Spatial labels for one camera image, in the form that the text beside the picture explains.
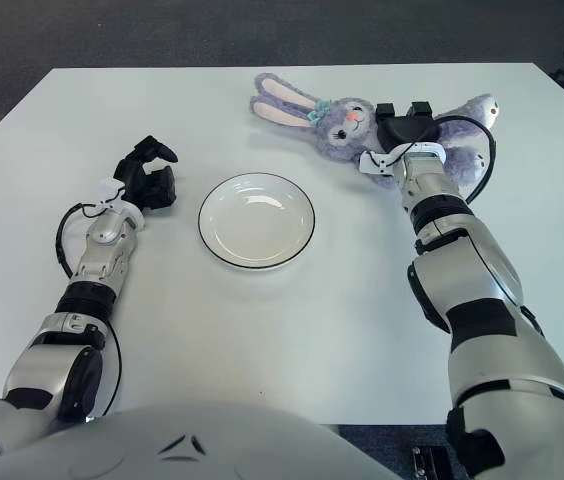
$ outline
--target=silver robot arm segment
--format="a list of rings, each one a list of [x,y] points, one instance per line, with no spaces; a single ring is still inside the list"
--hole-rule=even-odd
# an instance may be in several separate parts
[[[409,283],[452,336],[447,433],[460,461],[480,480],[564,478],[564,364],[532,326],[515,269],[437,154],[391,168],[417,235]]]
[[[102,376],[102,350],[111,330],[113,304],[120,294],[144,227],[144,208],[162,208],[175,199],[170,166],[146,173],[155,158],[177,162],[168,147],[148,136],[118,163],[114,177],[100,183],[96,220],[86,249],[71,272],[64,259],[61,228],[58,261],[70,275],[55,312],[14,364],[0,399],[0,455],[69,426],[92,411]]]
[[[105,211],[55,313],[47,316],[9,374],[0,399],[0,454],[84,422],[102,374],[113,303],[136,246],[126,212]]]

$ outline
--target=black cable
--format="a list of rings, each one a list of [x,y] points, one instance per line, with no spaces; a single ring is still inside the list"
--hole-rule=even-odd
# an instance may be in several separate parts
[[[113,200],[117,199],[120,196],[120,193],[122,193],[123,191],[124,191],[124,187],[119,188],[115,197],[105,200],[105,203],[110,203]],[[86,213],[85,210],[86,207],[95,208],[96,205],[93,203],[76,203],[71,208],[69,208],[69,210],[67,210],[67,212],[62,217],[62,220],[60,220],[60,225],[58,225],[58,230],[55,234],[55,255],[58,259],[59,264],[62,266],[64,273],[66,273],[67,277],[69,278],[73,276],[73,272],[71,271],[71,267],[69,267],[69,264],[66,261],[66,254],[64,253],[64,246],[62,244],[62,235],[64,233],[64,226],[66,225],[66,222],[69,220],[71,215],[73,215],[78,210],[82,210],[82,215],[84,215],[86,218],[97,218],[107,210],[106,208],[103,208],[98,213],[94,215],[89,215]],[[120,342],[118,340],[117,334],[115,333],[115,329],[113,328],[113,325],[111,325],[111,322],[109,322],[108,320],[104,320],[104,323],[106,324],[107,328],[111,332],[111,336],[113,337],[113,342],[115,343],[115,350],[118,357],[118,378],[115,381],[115,388],[113,389],[113,394],[111,395],[111,399],[109,400],[108,405],[104,409],[104,413],[102,413],[102,416],[105,416],[106,414],[109,413],[109,410],[111,409],[111,406],[115,401],[115,397],[117,396],[118,389],[120,388],[120,381],[122,380],[122,350],[120,348]]]
[[[64,246],[62,245],[62,234],[64,233],[64,225],[66,224],[69,217],[73,215],[75,212],[77,212],[78,210],[83,209],[84,207],[85,205],[83,203],[76,203],[71,208],[69,208],[67,212],[64,214],[64,216],[62,217],[62,220],[60,220],[60,225],[58,225],[58,230],[55,233],[55,256],[58,259],[58,263],[62,266],[62,270],[64,270],[64,273],[66,273],[66,276],[69,278],[73,276],[73,271],[71,270],[71,267],[69,267],[69,264],[66,261]]]
[[[113,200],[116,200],[120,196],[120,193],[122,193],[123,191],[124,191],[124,187],[118,188],[118,192],[116,193],[115,197],[105,200],[104,203],[110,203]],[[95,215],[89,215],[88,213],[86,213],[85,210],[86,207],[95,208],[96,205],[93,203],[76,203],[75,205],[73,205],[64,214],[62,220],[60,220],[60,225],[58,225],[58,230],[55,233],[55,256],[57,257],[60,266],[62,266],[62,270],[64,270],[64,273],[66,273],[66,276],[69,278],[73,276],[73,271],[71,270],[71,267],[69,267],[69,264],[66,261],[66,254],[64,253],[64,245],[62,244],[62,235],[64,234],[64,226],[66,225],[66,222],[69,220],[69,217],[71,217],[71,215],[73,215],[78,210],[82,210],[82,215],[84,215],[86,218],[97,218],[107,210],[106,208],[103,208]]]
[[[395,165],[396,163],[398,163],[400,160],[402,160],[402,157],[404,157],[404,154],[407,153],[416,143],[422,141],[422,139],[424,139],[429,133],[431,133],[431,130],[434,127],[438,127],[440,125],[442,125],[443,123],[447,123],[447,122],[452,122],[452,121],[458,121],[458,120],[463,120],[469,123],[472,123],[473,125],[475,125],[476,127],[478,127],[480,130],[482,130],[482,132],[484,132],[484,134],[486,135],[486,138],[489,140],[489,165],[486,168],[486,172],[484,172],[484,175],[482,175],[482,178],[480,179],[480,181],[478,182],[478,184],[475,186],[475,188],[473,189],[473,191],[469,194],[468,197],[466,197],[466,203],[469,204],[471,203],[473,200],[475,200],[475,198],[482,193],[482,190],[484,190],[484,187],[486,187],[486,184],[489,182],[489,179],[491,178],[491,174],[493,173],[493,166],[495,164],[495,138],[493,138],[493,135],[491,134],[490,130],[488,128],[486,128],[483,124],[481,124],[480,122],[478,122],[477,120],[474,120],[471,117],[466,117],[464,115],[449,115],[447,117],[440,117],[440,118],[436,118],[435,120],[433,120],[433,123],[431,125],[429,125],[421,134],[418,138],[416,138],[411,145],[409,145],[399,156],[398,158],[396,158],[395,160],[393,160],[391,163],[387,163],[386,165],[384,165],[384,168],[386,167],[390,167],[391,165]],[[379,167],[380,165],[375,161],[375,159],[373,158],[373,156],[371,155],[371,161],[377,166]]]
[[[118,354],[118,378],[115,382],[115,388],[113,389],[111,400],[109,400],[109,404],[106,406],[104,412],[102,413],[103,417],[109,413],[109,410],[113,405],[113,401],[115,400],[115,397],[118,394],[118,388],[120,388],[120,380],[122,380],[122,350],[120,349],[120,342],[118,341],[118,336],[116,335],[115,330],[113,329],[113,325],[111,325],[111,322],[106,320],[105,323],[106,326],[109,328],[109,331],[111,332],[111,336],[113,337],[113,342],[115,343],[115,349]]]
[[[535,331],[544,337],[544,332],[542,331],[542,327],[540,327],[540,324],[535,319],[535,315],[533,315],[531,310],[529,310],[526,306],[522,305],[520,307],[520,311],[522,312],[522,315],[524,315],[524,318],[526,318],[531,323]]]

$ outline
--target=gray carpet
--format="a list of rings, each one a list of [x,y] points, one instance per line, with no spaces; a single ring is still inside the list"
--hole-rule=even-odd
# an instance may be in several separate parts
[[[54,67],[513,61],[551,72],[563,50],[564,0],[0,0],[0,119]],[[444,443],[439,426],[341,433],[404,476],[412,444]]]
[[[414,477],[413,447],[445,447],[455,480],[468,479],[466,470],[446,440],[445,427],[442,425],[340,425],[339,433],[342,438],[404,479]]]

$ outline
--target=white table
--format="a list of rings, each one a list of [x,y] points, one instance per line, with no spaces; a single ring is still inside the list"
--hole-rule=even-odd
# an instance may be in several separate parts
[[[252,117],[262,71],[323,98],[392,101],[398,112],[411,100],[442,112],[493,93],[498,160],[473,209],[564,360],[564,92],[535,66],[54,70],[0,123],[0,392],[64,291],[53,251],[60,217],[93,199],[97,182],[152,134],[180,157],[178,201],[147,216],[116,304],[118,409],[228,399],[320,423],[445,420],[450,341],[407,285],[414,235],[399,196]],[[316,212],[309,247],[268,272],[221,263],[196,225],[216,184],[251,171],[296,182]],[[85,226],[67,231],[73,263]],[[100,406],[115,379],[113,348],[106,360]]]

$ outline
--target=stuffed bunny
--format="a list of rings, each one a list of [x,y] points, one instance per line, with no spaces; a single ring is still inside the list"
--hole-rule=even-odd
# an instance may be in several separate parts
[[[255,78],[260,95],[251,99],[258,117],[295,130],[312,132],[317,148],[329,157],[350,161],[364,150],[377,150],[375,108],[361,98],[320,100],[272,73]]]
[[[255,78],[260,95],[251,98],[251,111],[269,122],[299,131],[312,133],[320,152],[340,161],[359,161],[365,150],[382,152],[377,140],[375,108],[361,98],[345,97],[340,100],[321,100],[285,82],[272,73]],[[491,128],[499,108],[489,94],[469,100],[463,106],[439,115],[466,115]],[[468,185],[482,176],[486,162],[477,149],[458,146],[465,140],[482,133],[475,125],[450,121],[440,125],[440,140],[447,159],[446,173],[459,185]],[[382,186],[392,187],[392,177],[371,175]]]

